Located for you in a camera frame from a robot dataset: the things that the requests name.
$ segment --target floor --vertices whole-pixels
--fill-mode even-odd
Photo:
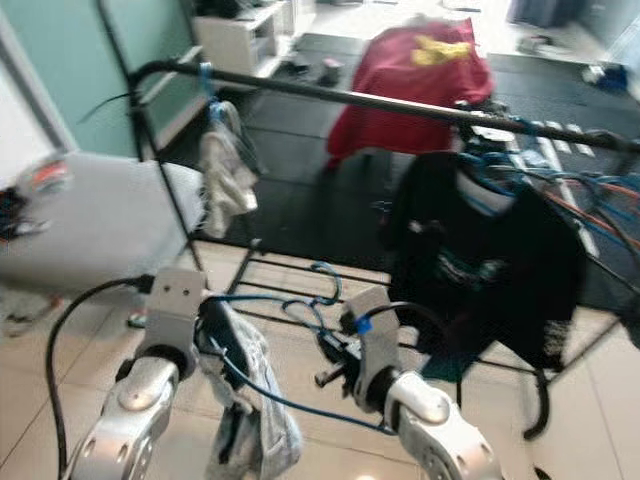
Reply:
[[[607,60],[607,52],[584,29],[575,23],[565,28],[539,29],[513,25],[505,21],[510,0],[476,0],[481,13],[461,14],[445,12],[434,0],[399,0],[397,5],[365,0],[361,5],[333,6],[321,3],[311,26],[312,33],[341,35],[370,39],[383,30],[401,25],[416,12],[432,17],[462,18],[471,16],[476,40],[485,53],[521,55],[516,49],[518,40],[526,35],[551,36],[563,47],[562,53],[550,53],[549,58],[568,62],[591,63]]]
[[[199,248],[212,287],[225,289],[244,250],[212,244],[200,244]],[[287,261],[308,263],[295,258]],[[182,257],[178,265],[190,267],[189,258]],[[384,279],[376,272],[338,269]],[[251,267],[247,275],[250,280],[274,286],[319,293],[330,290],[326,280],[291,269],[262,265]],[[364,286],[346,282],[346,294]],[[254,304],[251,308],[268,313],[273,307]],[[55,437],[42,361],[45,338],[54,317],[0,345],[0,480],[55,478]],[[71,445],[95,420],[120,362],[133,352],[142,337],[142,332],[125,326],[125,317],[126,312],[119,308],[87,305],[62,332],[56,373]],[[324,370],[327,363],[306,332],[264,320],[253,321],[269,341],[272,363],[289,398],[366,418],[351,399],[341,399],[338,385],[324,390],[315,387],[313,374]],[[604,314],[579,310],[567,353],[570,355],[609,321]],[[488,354],[492,359],[507,357],[511,354],[499,347]],[[406,359],[408,364],[415,360]],[[529,444],[522,440],[521,431],[535,411],[533,385],[519,374],[474,367],[465,383],[463,415],[481,429],[498,453],[505,479],[535,479],[533,465],[554,480],[640,478],[640,466],[635,461],[640,431],[636,412],[640,373],[632,368],[639,361],[640,353],[627,340],[626,333],[622,329],[614,331],[579,367],[554,385],[550,426],[539,440]],[[452,393],[450,385],[438,386]],[[168,430],[158,443],[146,478],[202,478],[221,413],[201,374],[196,373],[182,384]],[[395,439],[333,420],[294,415],[305,436],[305,448],[300,463],[283,478],[427,480]]]

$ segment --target gray cushion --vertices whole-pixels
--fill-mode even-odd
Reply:
[[[91,153],[65,156],[71,187],[44,197],[28,215],[50,230],[11,241],[0,281],[21,288],[77,293],[110,279],[153,273],[185,245],[155,162]],[[199,172],[167,165],[189,228],[203,215]]]

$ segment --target white wall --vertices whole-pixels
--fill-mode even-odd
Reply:
[[[0,190],[52,151],[47,136],[0,63]]]

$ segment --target clothes drying rack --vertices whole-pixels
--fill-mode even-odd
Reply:
[[[201,54],[201,48],[198,46],[193,46],[177,60],[154,60],[142,65],[137,69],[129,69],[125,60],[124,50],[121,47],[118,35],[116,33],[113,19],[111,17],[109,9],[106,6],[106,1],[108,0],[96,0],[98,14],[116,57],[116,63],[118,64],[118,67],[120,68],[121,73],[126,80],[128,89],[127,93],[129,102],[129,113],[131,117],[132,134],[135,141],[136,152],[140,161],[143,161],[143,146],[146,142],[146,145],[148,145],[151,153],[157,160],[158,169],[166,187],[167,194],[169,195],[169,198],[171,200],[173,210],[176,214],[176,219],[185,235],[187,248],[191,252],[196,268],[198,268],[199,270],[204,270],[202,260],[194,243],[194,238],[187,228],[184,215],[177,201],[171,177],[165,168],[165,163],[167,162],[167,160],[164,158],[163,152],[156,143],[153,127],[147,112],[148,105],[153,101],[154,98],[158,96],[162,89],[177,74],[191,77],[198,77],[201,75],[199,63],[193,61],[200,60],[199,57]],[[197,45],[196,37],[191,25],[192,12],[189,6],[185,3],[185,0],[177,1],[180,2],[182,6],[182,11],[184,13],[185,21],[189,29],[191,41],[193,42],[193,45]],[[149,76],[159,73],[162,74],[160,79],[150,89],[143,93],[141,91],[142,82]],[[319,86],[288,83],[284,81],[273,80],[270,78],[256,78],[248,75],[225,71],[212,72],[211,80],[219,80],[232,84],[255,87],[258,89],[274,90],[328,102],[337,102],[368,108],[379,108],[389,112],[411,114],[437,120],[443,120],[456,125],[475,125],[494,128],[498,130],[505,130],[517,134],[531,134],[530,125],[525,125],[511,119],[492,116],[477,116],[468,112],[451,108],[419,104],[415,102],[379,97],[375,95],[337,91]],[[615,134],[591,135],[577,133],[575,131],[558,130],[546,126],[536,126],[535,135],[537,137],[546,137],[552,140],[564,140],[567,142],[588,145],[591,147],[615,150],[620,153],[620,162],[616,167],[616,171],[614,172],[614,174],[616,175],[628,173],[635,165],[637,155],[640,154],[640,142],[638,140],[626,140]],[[270,265],[276,268],[286,268],[289,270],[307,271],[316,275],[324,275],[322,272],[313,271],[310,268],[263,258],[262,256],[268,252],[261,248],[260,241],[250,240],[248,243],[248,251],[244,256],[244,259],[242,260],[235,274],[235,277],[231,282],[230,287],[228,288],[229,293],[235,292],[241,286],[247,286],[262,290],[273,290],[276,292],[297,296],[313,297],[316,295],[313,292],[273,287],[260,282],[246,280],[245,275],[252,263]],[[598,258],[589,256],[589,260],[600,270],[605,272],[620,285],[622,285],[633,296],[634,299],[640,299],[640,288],[636,287],[628,280],[614,272]],[[341,277],[347,280],[357,281],[364,284],[376,284],[383,286],[388,285],[383,281],[371,280],[354,275],[341,275]],[[286,318],[260,314],[247,310],[239,311],[241,313],[260,317],[269,321],[280,322],[297,327],[301,326],[300,324]],[[526,440],[533,440],[537,438],[547,426],[550,414],[549,387],[557,383],[564,375],[569,373],[581,359],[583,359],[600,342],[602,342],[609,335],[609,333],[611,333],[613,329],[616,328],[619,321],[620,315],[616,316],[615,320],[613,320],[609,325],[606,326],[606,328],[604,328],[598,335],[596,335],[594,339],[592,339],[587,345],[585,345],[582,350],[580,350],[572,359],[570,359],[559,372],[547,373],[539,369],[534,369],[533,367],[522,367],[519,365],[512,365],[483,359],[476,360],[476,363],[484,364],[489,367],[506,369],[512,372],[528,374],[535,377],[537,392],[539,396],[539,414],[535,423],[524,432],[524,438]],[[461,404],[462,381],[459,381],[457,383],[456,393],[458,397],[458,403]]]

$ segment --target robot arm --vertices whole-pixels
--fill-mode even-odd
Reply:
[[[136,359],[118,372],[98,421],[78,444],[68,480],[142,480],[154,443],[166,429],[180,380],[197,366],[196,323],[210,297],[202,274],[165,270],[158,274],[148,301],[145,337]],[[389,300],[373,287],[347,302],[355,318]],[[318,334],[325,356],[334,363],[316,375],[322,387],[343,376],[344,393],[365,412],[378,411],[405,450],[434,480],[499,480],[500,465],[482,434],[467,423],[444,392],[415,372],[403,372],[398,359],[399,322],[393,312],[359,326],[359,340]]]

